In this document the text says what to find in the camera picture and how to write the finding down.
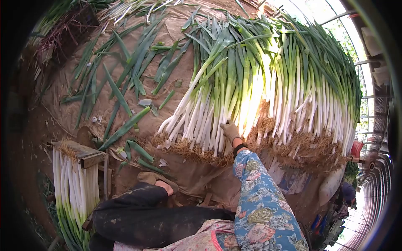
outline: wristband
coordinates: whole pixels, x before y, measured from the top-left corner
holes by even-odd
[[[240,144],[240,145],[236,146],[236,147],[233,149],[233,159],[236,158],[237,152],[240,150],[240,148],[243,148],[243,147],[248,148],[247,144],[246,144],[246,143],[243,143],[243,144]]]

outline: hand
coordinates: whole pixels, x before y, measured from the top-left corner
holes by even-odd
[[[223,123],[220,124],[220,127],[224,131],[224,136],[226,136],[229,139],[230,144],[233,143],[233,140],[235,138],[241,139],[241,137],[239,135],[239,129],[237,128],[237,126],[234,124],[234,122],[232,120],[228,120],[227,124],[223,124]]]

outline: floral clothing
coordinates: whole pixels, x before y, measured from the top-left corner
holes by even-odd
[[[242,183],[234,223],[208,220],[196,234],[158,250],[309,251],[292,209],[257,154],[241,151],[233,169]],[[138,249],[115,242],[114,251],[126,250]]]
[[[233,163],[240,179],[240,199],[234,220],[234,234],[241,250],[308,251],[308,245],[285,197],[268,174],[257,154],[241,151]],[[223,250],[233,237],[217,233]]]

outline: floral sleeve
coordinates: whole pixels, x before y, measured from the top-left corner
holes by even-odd
[[[257,154],[241,151],[233,169],[242,183],[234,227],[241,250],[308,251],[292,209]]]

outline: scallion bundle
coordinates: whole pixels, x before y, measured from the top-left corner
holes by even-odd
[[[227,155],[231,145],[219,124],[232,119],[254,148],[286,145],[294,159],[305,145],[292,137],[304,134],[312,143],[331,138],[332,154],[340,147],[346,156],[359,121],[361,92],[351,57],[333,35],[285,13],[269,19],[226,13],[226,18],[191,20],[198,29],[186,34],[193,40],[194,74],[158,133],[166,132],[172,142],[187,141],[190,150],[198,145],[202,155]],[[265,119],[271,123],[262,123]]]
[[[80,163],[53,148],[53,178],[57,217],[69,250],[89,250],[90,232],[82,224],[99,203],[98,165]]]

